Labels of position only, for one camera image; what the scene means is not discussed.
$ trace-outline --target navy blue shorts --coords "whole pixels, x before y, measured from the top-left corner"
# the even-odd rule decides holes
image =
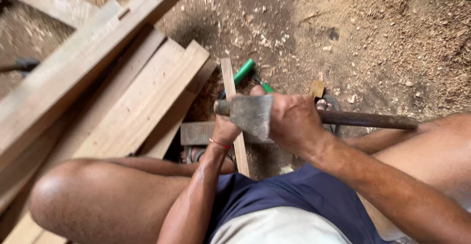
[[[386,244],[356,192],[335,177],[305,164],[297,171],[261,181],[234,173],[219,177],[206,242],[232,218],[290,206],[325,217],[353,244]]]

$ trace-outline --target rectangular hole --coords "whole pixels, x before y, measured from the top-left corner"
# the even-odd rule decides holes
[[[127,8],[125,11],[121,12],[121,14],[118,16],[118,20],[124,18],[129,12],[131,12],[130,8]]]

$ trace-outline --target green handle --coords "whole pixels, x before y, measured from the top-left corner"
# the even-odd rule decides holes
[[[254,66],[255,62],[249,58],[249,60],[247,60],[247,62],[245,62],[245,64],[234,75],[234,84],[237,86],[242,81],[242,79],[247,76],[250,71],[252,71]]]
[[[264,83],[264,84],[262,85],[262,87],[263,87],[263,90],[264,90],[266,93],[275,92],[275,90],[272,89],[272,88],[270,87],[270,85],[268,85],[268,83]]]

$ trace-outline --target white shirt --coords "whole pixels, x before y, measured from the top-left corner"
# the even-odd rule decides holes
[[[274,207],[233,218],[210,244],[352,244],[324,217],[295,207]]]

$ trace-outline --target thigh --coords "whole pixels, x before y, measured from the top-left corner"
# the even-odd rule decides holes
[[[43,228],[87,244],[154,244],[168,210],[190,178],[76,161],[40,179],[31,212]]]
[[[373,156],[471,206],[471,115],[453,115],[420,126],[420,134]],[[404,236],[360,196],[381,237]]]

